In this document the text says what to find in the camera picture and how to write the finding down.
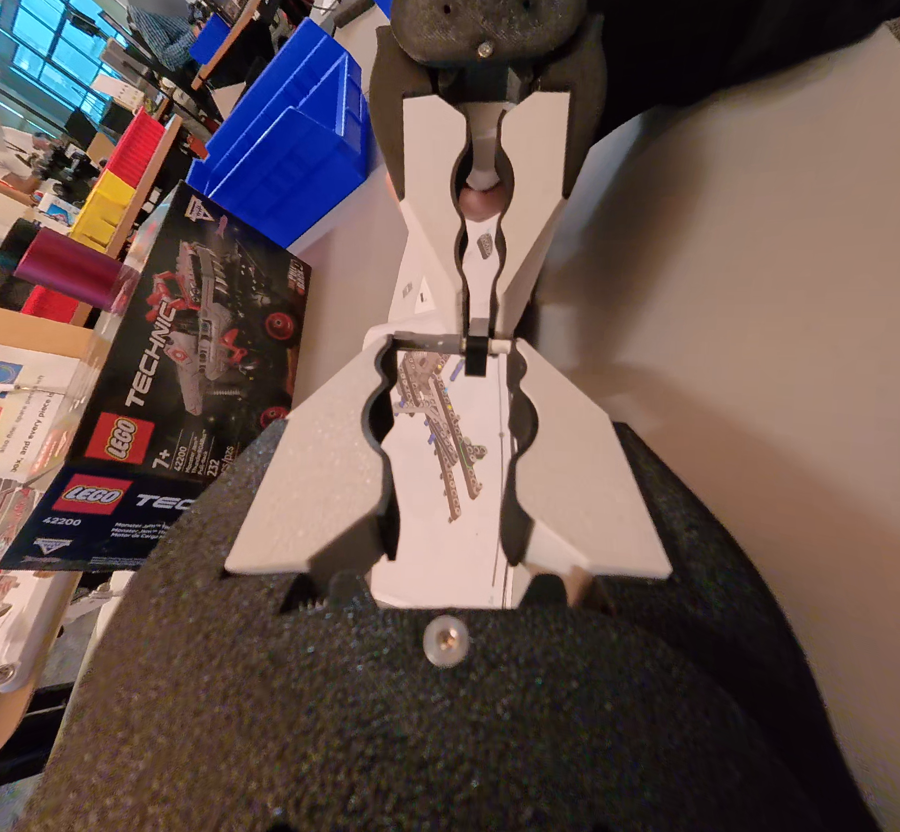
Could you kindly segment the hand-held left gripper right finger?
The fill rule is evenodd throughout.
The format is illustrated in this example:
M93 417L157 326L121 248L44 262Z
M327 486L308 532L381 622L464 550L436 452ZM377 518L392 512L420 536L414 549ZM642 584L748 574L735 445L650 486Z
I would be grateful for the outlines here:
M524 340L506 366L508 563L560 577L667 579L669 557L609 416Z

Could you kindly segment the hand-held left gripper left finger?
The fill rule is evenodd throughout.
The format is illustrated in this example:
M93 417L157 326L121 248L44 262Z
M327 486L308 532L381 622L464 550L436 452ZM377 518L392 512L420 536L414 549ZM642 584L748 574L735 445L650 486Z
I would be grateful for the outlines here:
M232 575L367 574L399 545L383 441L393 339L376 339L289 415L225 560Z

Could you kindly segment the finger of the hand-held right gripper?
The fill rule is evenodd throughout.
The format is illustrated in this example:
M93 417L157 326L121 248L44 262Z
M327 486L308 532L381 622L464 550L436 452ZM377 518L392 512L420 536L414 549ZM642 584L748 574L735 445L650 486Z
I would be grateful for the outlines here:
M465 115L443 99L404 99L403 195L400 210L420 253L444 330L464 333L464 279L459 245L465 221L456 174L469 148Z
M494 286L495 339L513 338L567 204L563 183L569 103L569 94L532 94L501 119L499 145L512 184L498 223L505 253Z

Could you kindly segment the black toy brick beam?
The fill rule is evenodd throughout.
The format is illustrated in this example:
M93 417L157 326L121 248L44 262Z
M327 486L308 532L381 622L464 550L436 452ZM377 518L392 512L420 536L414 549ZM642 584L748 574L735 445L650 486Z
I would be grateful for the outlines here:
M392 344L399 351L420 351L461 355L465 353L465 337L454 334L426 334L399 331L391 335Z

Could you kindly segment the person's right forearm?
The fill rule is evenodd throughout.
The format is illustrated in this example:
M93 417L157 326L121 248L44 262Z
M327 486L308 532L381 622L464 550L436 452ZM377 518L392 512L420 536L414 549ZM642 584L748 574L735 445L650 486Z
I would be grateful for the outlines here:
M607 94L594 141L657 106L688 107L867 38L899 0L589 0Z

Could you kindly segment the grey desk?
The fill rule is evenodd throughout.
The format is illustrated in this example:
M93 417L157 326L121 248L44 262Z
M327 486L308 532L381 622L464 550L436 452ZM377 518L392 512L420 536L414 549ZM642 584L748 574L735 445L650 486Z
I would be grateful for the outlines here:
M531 340L675 470L898 813L898 28L594 146Z

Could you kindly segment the person's right hand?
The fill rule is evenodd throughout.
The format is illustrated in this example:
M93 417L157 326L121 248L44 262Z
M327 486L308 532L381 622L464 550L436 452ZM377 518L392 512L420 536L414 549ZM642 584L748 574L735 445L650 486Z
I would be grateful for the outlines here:
M467 221L475 222L486 221L501 214L506 201L507 194L500 183L486 190L477 190L466 185L458 196L463 217Z

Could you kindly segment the open instruction booklet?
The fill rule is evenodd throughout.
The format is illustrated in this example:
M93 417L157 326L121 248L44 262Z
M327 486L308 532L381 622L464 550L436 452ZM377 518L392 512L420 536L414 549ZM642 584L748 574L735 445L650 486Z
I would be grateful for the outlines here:
M459 345L394 346L393 424L382 443L399 504L399 543L370 574L382 605L508 607L501 500L514 444L507 358L468 376Z

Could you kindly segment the toy brick set box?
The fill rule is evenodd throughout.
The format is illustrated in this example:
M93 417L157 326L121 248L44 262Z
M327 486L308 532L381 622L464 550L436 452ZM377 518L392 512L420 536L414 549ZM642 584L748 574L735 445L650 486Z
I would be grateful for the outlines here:
M34 463L2 569L136 570L292 410L311 267L186 181L143 223Z

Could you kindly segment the wooden edged table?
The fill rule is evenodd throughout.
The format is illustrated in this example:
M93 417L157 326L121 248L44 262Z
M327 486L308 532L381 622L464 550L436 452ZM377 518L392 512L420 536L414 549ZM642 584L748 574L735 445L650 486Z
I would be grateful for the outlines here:
M209 59L199 64L199 68L191 83L191 90L196 92L207 85L212 74L216 72L219 65L226 59L229 52L233 50L241 35L257 19L260 8L264 5L265 0L247 0L242 6L240 13L235 21L231 24L228 33L218 40L218 47L215 51L209 53Z

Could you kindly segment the red storage bin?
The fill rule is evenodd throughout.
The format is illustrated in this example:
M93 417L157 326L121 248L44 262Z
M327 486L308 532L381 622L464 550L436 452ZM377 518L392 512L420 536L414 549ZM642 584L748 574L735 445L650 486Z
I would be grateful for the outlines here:
M164 135L163 124L146 110L140 111L107 158L105 170L132 188L137 188Z

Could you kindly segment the yellow storage bin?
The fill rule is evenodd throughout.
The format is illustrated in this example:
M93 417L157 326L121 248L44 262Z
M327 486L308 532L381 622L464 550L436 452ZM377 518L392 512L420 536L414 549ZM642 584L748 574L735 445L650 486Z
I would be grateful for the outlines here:
M137 189L104 169L80 208L68 236L86 247L106 252Z

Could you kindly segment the maroon cylinder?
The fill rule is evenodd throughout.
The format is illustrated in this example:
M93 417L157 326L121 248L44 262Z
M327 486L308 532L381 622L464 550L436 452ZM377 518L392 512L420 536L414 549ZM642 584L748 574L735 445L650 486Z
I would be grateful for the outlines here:
M40 227L18 260L13 276L92 308L110 310L120 293L124 269L106 253Z

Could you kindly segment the window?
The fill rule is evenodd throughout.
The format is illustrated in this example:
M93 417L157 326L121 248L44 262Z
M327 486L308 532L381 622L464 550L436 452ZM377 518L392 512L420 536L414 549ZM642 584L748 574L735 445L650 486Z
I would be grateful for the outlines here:
M121 77L104 58L109 40L127 44L95 0L2 0L13 80L31 83L67 113L103 117L111 100L93 83L99 75Z

